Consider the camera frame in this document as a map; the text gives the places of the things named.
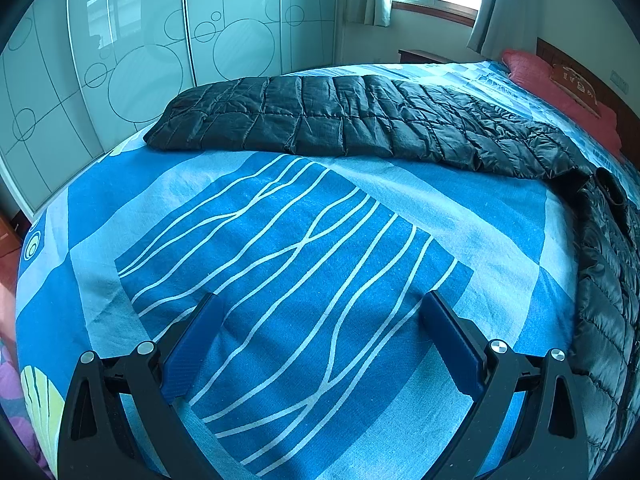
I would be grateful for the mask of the dark wooden headboard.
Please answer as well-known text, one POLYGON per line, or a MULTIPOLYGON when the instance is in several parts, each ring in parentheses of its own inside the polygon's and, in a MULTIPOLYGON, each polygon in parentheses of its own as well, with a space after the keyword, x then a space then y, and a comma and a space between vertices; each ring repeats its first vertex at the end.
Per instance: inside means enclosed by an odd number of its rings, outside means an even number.
POLYGON ((562 64, 574 68, 576 72, 584 76, 592 84, 599 101, 612 108, 616 113, 616 131, 622 140, 622 152, 631 158, 631 153, 638 148, 639 143, 639 117, 629 105, 604 81, 602 81, 588 68, 571 58, 559 48, 552 46, 548 41, 537 38, 536 55, 543 58, 551 65, 562 64))

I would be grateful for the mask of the blue patterned bed sheet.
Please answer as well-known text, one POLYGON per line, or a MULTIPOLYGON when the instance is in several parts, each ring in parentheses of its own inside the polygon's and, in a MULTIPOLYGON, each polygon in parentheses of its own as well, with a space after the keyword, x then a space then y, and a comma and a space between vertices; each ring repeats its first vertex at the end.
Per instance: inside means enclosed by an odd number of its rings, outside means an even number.
MULTIPOLYGON (((506 64, 344 66, 563 131, 639 210, 639 182, 506 64)), ((160 151, 122 140, 29 229, 17 355, 54 478, 593 479, 570 367, 578 236, 543 180, 420 160, 160 151), (420 322, 436 290, 486 339, 461 393, 420 322), (224 322, 184 396, 160 338, 206 294, 224 322)))

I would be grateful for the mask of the grey curtain left of headboard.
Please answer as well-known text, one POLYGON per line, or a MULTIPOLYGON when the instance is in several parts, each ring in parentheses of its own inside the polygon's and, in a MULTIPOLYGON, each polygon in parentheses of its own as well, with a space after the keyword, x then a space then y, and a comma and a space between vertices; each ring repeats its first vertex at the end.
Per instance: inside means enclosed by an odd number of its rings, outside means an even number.
POLYGON ((506 49, 534 53, 539 22, 540 0, 482 0, 468 48, 491 60, 506 49))

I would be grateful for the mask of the small dark red cushion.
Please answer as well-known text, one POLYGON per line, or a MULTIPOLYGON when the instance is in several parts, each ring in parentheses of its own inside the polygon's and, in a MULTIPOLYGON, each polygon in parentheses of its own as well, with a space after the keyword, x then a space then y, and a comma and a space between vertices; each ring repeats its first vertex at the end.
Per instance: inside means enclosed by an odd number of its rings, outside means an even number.
POLYGON ((563 64, 554 64, 551 80, 583 108, 589 110, 591 114, 597 117, 601 116, 597 95, 592 84, 574 68, 563 64))

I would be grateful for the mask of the red pillow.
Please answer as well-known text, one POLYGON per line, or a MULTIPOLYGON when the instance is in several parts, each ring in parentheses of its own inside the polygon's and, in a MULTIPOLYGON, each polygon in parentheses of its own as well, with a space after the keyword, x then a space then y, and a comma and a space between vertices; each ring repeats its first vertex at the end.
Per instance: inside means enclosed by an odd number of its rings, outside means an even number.
POLYGON ((537 55, 506 49, 502 54, 502 62, 509 69, 509 78, 518 86, 576 122, 609 153, 617 158, 622 156, 622 140, 616 131, 617 117, 612 108, 598 100, 601 116, 591 114, 551 80, 553 65, 537 55))

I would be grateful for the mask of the wall socket plate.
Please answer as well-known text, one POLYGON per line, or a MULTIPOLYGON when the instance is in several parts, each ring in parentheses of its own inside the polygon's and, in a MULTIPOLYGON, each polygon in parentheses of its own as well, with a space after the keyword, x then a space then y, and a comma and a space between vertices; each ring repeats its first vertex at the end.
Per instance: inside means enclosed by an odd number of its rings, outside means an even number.
POLYGON ((617 73, 615 70, 611 70, 610 81, 612 81, 612 84, 614 84, 614 86, 618 90, 620 90, 620 92, 622 92, 623 94, 628 93, 629 91, 628 82, 622 76, 620 76, 620 74, 617 73))

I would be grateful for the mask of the black quilted puffer jacket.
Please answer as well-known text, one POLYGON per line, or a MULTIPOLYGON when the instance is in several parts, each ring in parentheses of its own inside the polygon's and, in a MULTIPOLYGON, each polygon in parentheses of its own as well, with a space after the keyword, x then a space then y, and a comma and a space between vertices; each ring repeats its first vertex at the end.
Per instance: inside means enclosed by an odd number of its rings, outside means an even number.
POLYGON ((180 93, 147 132, 160 151, 420 160, 543 180, 576 216, 570 367, 600 477, 639 422, 639 211, 560 129, 476 96, 383 76, 277 76, 180 93))

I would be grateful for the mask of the wooden nightstand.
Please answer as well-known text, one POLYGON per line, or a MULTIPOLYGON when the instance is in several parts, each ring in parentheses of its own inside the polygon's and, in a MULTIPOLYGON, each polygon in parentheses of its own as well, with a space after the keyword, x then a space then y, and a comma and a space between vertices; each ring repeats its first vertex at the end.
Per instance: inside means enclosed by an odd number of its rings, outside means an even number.
POLYGON ((449 58, 423 50, 399 49, 400 64, 447 64, 449 58))

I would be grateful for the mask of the white glass wardrobe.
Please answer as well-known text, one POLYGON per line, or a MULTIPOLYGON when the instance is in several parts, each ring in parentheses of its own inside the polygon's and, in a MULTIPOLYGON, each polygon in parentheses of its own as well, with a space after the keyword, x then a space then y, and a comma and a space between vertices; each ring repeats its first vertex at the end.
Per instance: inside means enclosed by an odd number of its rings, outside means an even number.
POLYGON ((1 173, 34 214, 199 84, 334 61, 336 0, 34 0, 1 53, 1 173))

